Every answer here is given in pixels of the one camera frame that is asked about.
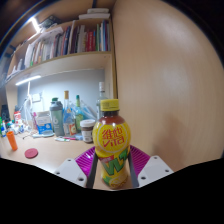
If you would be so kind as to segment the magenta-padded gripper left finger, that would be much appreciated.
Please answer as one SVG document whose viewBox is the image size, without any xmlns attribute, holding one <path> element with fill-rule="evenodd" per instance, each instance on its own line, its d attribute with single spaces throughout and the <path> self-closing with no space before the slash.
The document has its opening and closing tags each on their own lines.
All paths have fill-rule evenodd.
<svg viewBox="0 0 224 224">
<path fill-rule="evenodd" d="M 54 172 L 55 175 L 84 188 L 92 188 L 95 182 L 98 157 L 92 147 L 75 159 L 67 158 Z"/>
</svg>

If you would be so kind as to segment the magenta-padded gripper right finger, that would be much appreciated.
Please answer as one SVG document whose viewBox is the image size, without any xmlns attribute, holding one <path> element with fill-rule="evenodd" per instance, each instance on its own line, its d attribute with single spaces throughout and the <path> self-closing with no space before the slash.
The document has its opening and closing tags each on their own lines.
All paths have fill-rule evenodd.
<svg viewBox="0 0 224 224">
<path fill-rule="evenodd" d="M 158 156 L 149 156 L 130 146 L 128 156 L 132 186 L 140 188 L 173 173 L 173 170 Z"/>
</svg>

